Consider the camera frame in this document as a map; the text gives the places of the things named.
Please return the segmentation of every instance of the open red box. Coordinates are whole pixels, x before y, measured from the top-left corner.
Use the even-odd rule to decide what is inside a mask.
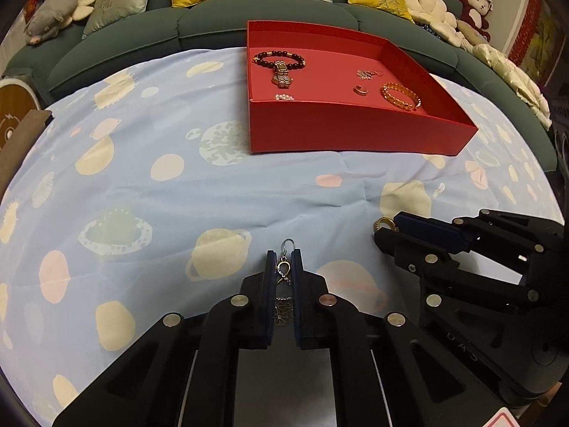
[[[271,82],[272,69],[251,62],[262,51],[301,55],[288,89]],[[287,63],[296,62],[286,59]],[[478,128],[419,64],[390,41],[348,29],[303,22],[249,21],[247,76],[252,152],[400,151],[457,155]],[[380,72],[371,80],[358,70]],[[422,101],[416,111],[386,101],[381,87],[395,82]],[[366,96],[353,88],[361,85]],[[391,93],[412,102],[396,91]],[[287,94],[294,101],[276,100]]]

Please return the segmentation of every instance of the bracelet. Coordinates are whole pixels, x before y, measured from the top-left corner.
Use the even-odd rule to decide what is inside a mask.
[[[264,61],[263,58],[269,56],[282,56],[294,59],[298,61],[295,64],[286,64],[284,61],[280,59],[275,62],[268,62]],[[295,53],[289,53],[287,51],[263,51],[262,53],[256,54],[252,58],[252,62],[254,64],[260,65],[261,67],[268,67],[275,70],[274,75],[272,76],[272,83],[278,86],[278,88],[289,88],[292,82],[292,78],[288,76],[288,71],[293,69],[302,69],[306,67],[306,61],[304,58]]]
[[[414,104],[406,103],[405,101],[401,101],[400,99],[395,98],[388,90],[395,90],[403,93],[404,95],[411,98]],[[404,109],[406,111],[410,110],[417,110],[417,108],[421,107],[421,100],[419,96],[417,96],[414,92],[412,92],[409,88],[404,87],[403,85],[399,84],[385,84],[381,88],[381,95],[385,98],[388,102],[393,104],[395,107],[399,107],[400,109]]]

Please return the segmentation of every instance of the sofa seat cushion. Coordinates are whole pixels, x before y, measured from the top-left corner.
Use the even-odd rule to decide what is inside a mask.
[[[61,99],[128,66],[179,52],[177,25],[186,11],[156,9],[91,34],[53,68],[48,78],[53,98]]]
[[[429,72],[445,78],[454,72],[458,57],[453,47],[418,25],[379,9],[345,3],[335,5],[358,20],[360,31],[387,38]]]
[[[453,48],[459,58],[455,75],[457,83],[471,84],[482,96],[492,101],[509,119],[534,152],[545,172],[557,168],[557,156],[547,132],[531,109],[493,70],[470,53]]]
[[[180,19],[180,45],[183,50],[244,47],[249,20],[312,22],[358,30],[352,15],[325,1],[208,0]]]
[[[47,79],[53,67],[80,41],[85,24],[72,24],[59,32],[56,38],[34,47],[26,45],[8,62],[3,75],[23,79],[36,90],[42,102],[52,104]]]

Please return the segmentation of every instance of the metal screw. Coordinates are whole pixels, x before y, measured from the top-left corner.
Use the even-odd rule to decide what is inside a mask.
[[[234,295],[231,298],[231,305],[234,307],[244,307],[249,303],[249,297],[243,294]]]
[[[537,290],[533,290],[533,289],[530,290],[530,291],[527,293],[527,299],[528,299],[530,302],[537,302],[537,301],[539,300],[539,292],[537,292]]]
[[[427,263],[436,263],[437,261],[439,261],[439,257],[437,257],[435,254],[429,254],[425,256],[425,261]]]
[[[170,313],[169,315],[164,316],[162,323],[167,327],[174,327],[180,324],[180,321],[180,315],[177,315],[176,313]]]
[[[395,327],[401,327],[405,324],[405,316],[401,313],[391,313],[388,315],[388,323]]]
[[[425,301],[427,302],[427,305],[429,305],[429,307],[436,308],[443,302],[443,299],[440,298],[440,295],[431,294],[427,297],[427,300]]]
[[[333,307],[338,303],[338,299],[332,294],[323,294],[318,298],[318,301],[325,307]]]

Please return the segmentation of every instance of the wooden stool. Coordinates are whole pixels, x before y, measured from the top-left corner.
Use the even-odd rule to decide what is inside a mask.
[[[17,78],[0,80],[0,151],[13,131],[32,109],[39,109],[32,88]]]

